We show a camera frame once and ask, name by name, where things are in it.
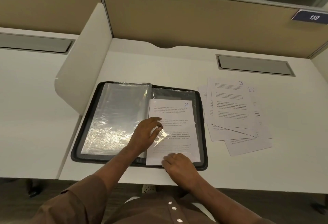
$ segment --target brown shirt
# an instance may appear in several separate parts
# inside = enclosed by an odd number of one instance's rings
[[[45,202],[32,218],[32,224],[69,223],[100,224],[107,203],[107,190],[103,181],[95,175],[64,190]],[[187,201],[153,193],[129,201],[121,206],[105,224],[212,224],[197,207]],[[256,224],[270,224],[261,219]]]

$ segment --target floor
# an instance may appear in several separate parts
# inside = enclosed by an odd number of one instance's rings
[[[72,181],[47,180],[44,191],[29,198],[24,179],[0,183],[0,224],[22,224],[34,215],[38,207],[46,200],[56,196],[61,190],[73,184]],[[109,197],[104,219],[110,216],[121,204],[141,192],[142,185],[118,184]],[[277,224],[326,224],[326,215],[315,212],[310,203],[323,202],[321,194],[230,190],[222,192],[253,210],[260,216]]]

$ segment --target white desk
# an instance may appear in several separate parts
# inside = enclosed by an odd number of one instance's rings
[[[215,54],[287,60],[296,77],[219,70]],[[207,77],[238,78],[254,85],[273,135],[273,148],[231,157],[212,142],[207,127],[208,168],[200,174],[214,187],[328,193],[328,84],[310,60],[193,47],[161,49],[113,39],[101,81],[197,89]],[[80,180],[101,164],[67,158],[60,179]],[[122,183],[174,185],[163,169],[129,167]]]
[[[6,28],[0,32],[77,37]],[[66,57],[0,49],[0,177],[59,177],[79,120],[54,89]]]

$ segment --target hand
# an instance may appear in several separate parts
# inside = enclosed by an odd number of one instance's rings
[[[162,124],[158,122],[158,120],[161,119],[162,118],[159,117],[151,117],[141,121],[132,134],[132,137],[126,147],[134,150],[137,155],[147,150],[163,128]]]
[[[189,192],[193,191],[203,179],[190,159],[181,153],[165,156],[162,166],[178,186]]]

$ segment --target person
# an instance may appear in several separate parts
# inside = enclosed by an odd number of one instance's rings
[[[141,121],[128,145],[93,175],[76,182],[60,195],[45,202],[32,218],[32,224],[100,224],[108,195],[125,170],[146,151],[163,128],[161,118]],[[191,161],[183,154],[169,154],[162,166],[171,179],[190,192],[219,223],[267,224],[269,220],[233,201],[206,182]],[[126,202],[105,224],[166,224],[215,223],[191,202],[174,198],[162,192],[146,193]]]

